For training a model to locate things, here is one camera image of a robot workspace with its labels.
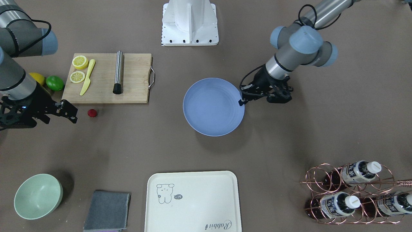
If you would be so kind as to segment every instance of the yellow plastic knife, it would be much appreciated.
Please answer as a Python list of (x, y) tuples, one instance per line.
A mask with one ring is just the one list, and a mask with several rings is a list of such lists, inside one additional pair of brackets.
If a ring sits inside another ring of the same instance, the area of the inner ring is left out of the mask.
[(84, 80), (84, 83), (83, 83), (83, 87), (82, 87), (82, 90), (80, 91), (80, 96), (83, 96), (83, 94), (87, 91), (87, 89), (89, 88), (89, 85), (90, 85), (90, 74), (91, 74), (91, 71), (93, 71), (93, 68), (94, 68), (94, 64), (96, 63), (96, 60), (94, 60), (94, 59), (91, 59), (90, 61), (89, 61), (89, 66), (87, 67), (87, 74), (86, 74), (86, 79)]

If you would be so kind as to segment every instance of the yellow lemon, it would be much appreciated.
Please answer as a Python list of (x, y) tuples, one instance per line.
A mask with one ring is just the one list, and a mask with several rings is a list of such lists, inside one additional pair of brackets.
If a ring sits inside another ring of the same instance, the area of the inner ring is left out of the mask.
[(70, 81), (73, 83), (80, 83), (84, 81), (86, 76), (84, 75), (84, 72), (82, 71), (76, 71), (70, 75)]
[(76, 56), (73, 58), (72, 64), (76, 69), (85, 69), (89, 65), (89, 61), (85, 56)]
[(46, 78), (40, 73), (29, 73), (41, 86), (46, 83)]

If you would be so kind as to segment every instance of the black rubber tip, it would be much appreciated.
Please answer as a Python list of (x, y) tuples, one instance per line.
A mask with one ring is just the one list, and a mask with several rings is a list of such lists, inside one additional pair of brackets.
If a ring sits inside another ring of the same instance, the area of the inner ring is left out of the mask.
[(122, 93), (122, 85), (119, 83), (116, 83), (115, 86), (113, 87), (113, 93), (114, 94), (121, 94)]

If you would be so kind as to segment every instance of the small red fruit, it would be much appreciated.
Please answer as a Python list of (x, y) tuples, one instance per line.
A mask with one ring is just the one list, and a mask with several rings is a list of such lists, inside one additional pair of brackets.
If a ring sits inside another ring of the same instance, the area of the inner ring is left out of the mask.
[(96, 111), (95, 109), (90, 109), (90, 110), (87, 112), (87, 115), (88, 115), (89, 117), (91, 117), (91, 118), (94, 118), (94, 117), (97, 116), (97, 111)]

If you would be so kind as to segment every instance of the bottle label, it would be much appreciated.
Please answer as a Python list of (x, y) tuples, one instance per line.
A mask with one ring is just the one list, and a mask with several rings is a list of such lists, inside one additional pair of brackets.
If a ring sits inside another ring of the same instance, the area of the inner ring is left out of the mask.
[(343, 215), (337, 212), (337, 207), (334, 204), (334, 201), (335, 201), (334, 196), (328, 199), (322, 199), (321, 209), (323, 213), (329, 218), (342, 217)]
[(340, 218), (340, 217), (347, 217), (350, 214), (342, 212), (337, 205), (337, 196), (342, 194), (342, 192), (338, 192), (335, 194), (326, 195), (321, 198), (320, 206), (321, 210), (328, 218)]
[(383, 196), (378, 197), (377, 205), (384, 214), (387, 214), (389, 216), (396, 216), (396, 215), (405, 215), (405, 214), (412, 213), (412, 212), (405, 210), (398, 203), (398, 196), (395, 196), (395, 195), (399, 193), (400, 192), (395, 192), (392, 194), (383, 195)]
[(341, 176), (342, 176), (342, 180), (345, 183), (355, 186), (357, 183), (367, 182), (371, 180), (371, 179), (367, 179), (363, 177), (361, 173), (359, 172), (360, 162), (363, 162), (363, 160), (343, 167)]

